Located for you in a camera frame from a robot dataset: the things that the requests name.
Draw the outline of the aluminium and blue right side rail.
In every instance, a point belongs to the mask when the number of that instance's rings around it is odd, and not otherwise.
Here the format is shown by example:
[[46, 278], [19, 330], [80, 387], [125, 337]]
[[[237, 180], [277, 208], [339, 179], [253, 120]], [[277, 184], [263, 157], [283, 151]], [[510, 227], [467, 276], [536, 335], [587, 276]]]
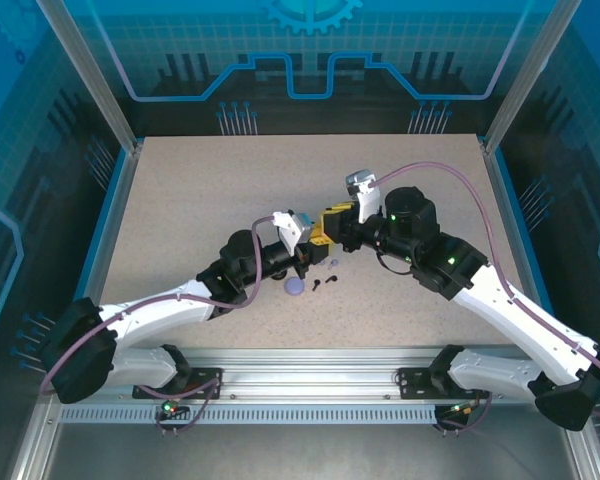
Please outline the aluminium and blue right side rail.
[[[540, 306], [553, 310], [511, 176], [502, 153], [483, 154], [521, 289]], [[589, 421], [583, 430], [562, 434], [574, 480], [600, 480], [600, 437]]]

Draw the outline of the aluminium frame post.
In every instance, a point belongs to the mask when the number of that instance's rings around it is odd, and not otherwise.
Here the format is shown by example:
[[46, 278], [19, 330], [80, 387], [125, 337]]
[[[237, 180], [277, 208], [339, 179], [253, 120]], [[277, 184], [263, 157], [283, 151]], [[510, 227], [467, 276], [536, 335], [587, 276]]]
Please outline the aluminium frame post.
[[126, 153], [134, 154], [137, 140], [96, 59], [62, 0], [35, 0], [95, 101], [100, 113]]
[[556, 0], [482, 142], [482, 153], [494, 156], [582, 0]]

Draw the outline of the aluminium and blue left side rail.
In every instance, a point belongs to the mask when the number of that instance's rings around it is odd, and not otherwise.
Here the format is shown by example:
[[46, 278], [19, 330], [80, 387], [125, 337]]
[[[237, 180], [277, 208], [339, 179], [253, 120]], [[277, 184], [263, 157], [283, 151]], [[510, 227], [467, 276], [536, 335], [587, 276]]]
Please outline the aluminium and blue left side rail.
[[[99, 300], [102, 296], [142, 146], [143, 141], [139, 140], [133, 152], [123, 151], [116, 161], [76, 287], [76, 299]], [[62, 410], [62, 404], [54, 395], [36, 399], [12, 472], [6, 480], [45, 478]]]

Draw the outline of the connector with green light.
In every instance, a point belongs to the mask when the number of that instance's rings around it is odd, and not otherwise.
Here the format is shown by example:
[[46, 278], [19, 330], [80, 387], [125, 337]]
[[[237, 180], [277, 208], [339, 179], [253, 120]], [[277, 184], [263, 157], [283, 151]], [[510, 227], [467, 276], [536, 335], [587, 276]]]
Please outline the connector with green light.
[[189, 412], [190, 409], [186, 405], [182, 406], [179, 399], [169, 399], [165, 400], [161, 405], [159, 419], [161, 421], [180, 419]]
[[440, 419], [456, 418], [469, 416], [474, 410], [480, 406], [480, 403], [475, 400], [471, 400], [464, 403], [455, 405], [444, 405], [436, 408], [436, 417]]

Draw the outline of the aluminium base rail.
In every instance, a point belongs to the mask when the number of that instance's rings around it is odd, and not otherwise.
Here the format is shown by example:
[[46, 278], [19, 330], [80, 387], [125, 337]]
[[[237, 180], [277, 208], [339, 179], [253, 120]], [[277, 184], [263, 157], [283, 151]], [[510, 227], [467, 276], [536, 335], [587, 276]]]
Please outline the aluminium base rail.
[[[443, 348], [215, 349], [180, 351], [194, 368], [219, 368], [217, 399], [263, 403], [364, 403], [402, 401], [450, 405], [471, 399], [403, 399], [398, 370], [427, 368]], [[448, 373], [462, 388], [484, 390], [487, 397], [529, 402], [553, 387], [551, 377], [514, 347], [464, 348]], [[136, 385], [105, 386], [85, 400], [120, 393], [132, 397]]]

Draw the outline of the aluminium right frame post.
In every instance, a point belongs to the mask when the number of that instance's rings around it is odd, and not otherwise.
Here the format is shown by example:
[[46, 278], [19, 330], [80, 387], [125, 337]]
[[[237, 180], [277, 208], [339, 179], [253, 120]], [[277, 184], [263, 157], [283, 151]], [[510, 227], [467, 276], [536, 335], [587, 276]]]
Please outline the aluminium right frame post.
[[482, 142], [482, 153], [494, 156], [582, 0], [556, 0]]

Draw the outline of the left connector with green light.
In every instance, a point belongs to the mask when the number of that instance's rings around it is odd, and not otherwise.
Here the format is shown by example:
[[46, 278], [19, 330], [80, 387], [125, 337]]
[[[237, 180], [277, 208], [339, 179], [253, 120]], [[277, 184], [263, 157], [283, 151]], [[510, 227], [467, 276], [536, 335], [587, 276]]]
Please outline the left connector with green light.
[[190, 409], [186, 405], [182, 406], [179, 399], [169, 399], [165, 400], [161, 405], [159, 419], [161, 421], [180, 419], [189, 412]]

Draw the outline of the right connector with green light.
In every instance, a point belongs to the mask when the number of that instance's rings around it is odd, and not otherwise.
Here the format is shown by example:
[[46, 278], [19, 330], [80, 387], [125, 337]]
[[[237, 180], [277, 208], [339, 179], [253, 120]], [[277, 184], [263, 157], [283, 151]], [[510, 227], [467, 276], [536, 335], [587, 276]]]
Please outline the right connector with green light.
[[444, 405], [436, 408], [436, 417], [440, 419], [456, 418], [469, 416], [474, 410], [480, 406], [480, 403], [475, 400], [471, 400], [464, 403], [455, 405]]

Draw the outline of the aluminium left frame post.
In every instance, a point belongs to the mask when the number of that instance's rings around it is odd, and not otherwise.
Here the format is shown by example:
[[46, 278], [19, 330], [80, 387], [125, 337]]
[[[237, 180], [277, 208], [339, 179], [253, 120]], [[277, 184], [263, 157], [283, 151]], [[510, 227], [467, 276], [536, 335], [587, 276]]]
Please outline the aluminium left frame post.
[[96, 59], [62, 0], [35, 0], [95, 101], [100, 113], [126, 153], [134, 154], [137, 140]]

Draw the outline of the aluminium and blue rail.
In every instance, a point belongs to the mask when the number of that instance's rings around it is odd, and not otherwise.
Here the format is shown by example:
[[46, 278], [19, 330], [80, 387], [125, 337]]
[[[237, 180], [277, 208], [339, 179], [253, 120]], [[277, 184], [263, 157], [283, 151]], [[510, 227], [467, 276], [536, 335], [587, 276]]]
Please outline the aluminium and blue rail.
[[[76, 287], [76, 299], [99, 300], [102, 296], [142, 146], [143, 141], [139, 140], [133, 152], [123, 151], [116, 161]], [[36, 399], [12, 472], [6, 480], [45, 478], [62, 410], [62, 404], [54, 395]]]
[[[521, 289], [540, 306], [553, 310], [511, 176], [502, 153], [483, 154]], [[600, 480], [600, 437], [589, 421], [583, 430], [562, 434], [574, 480]]]

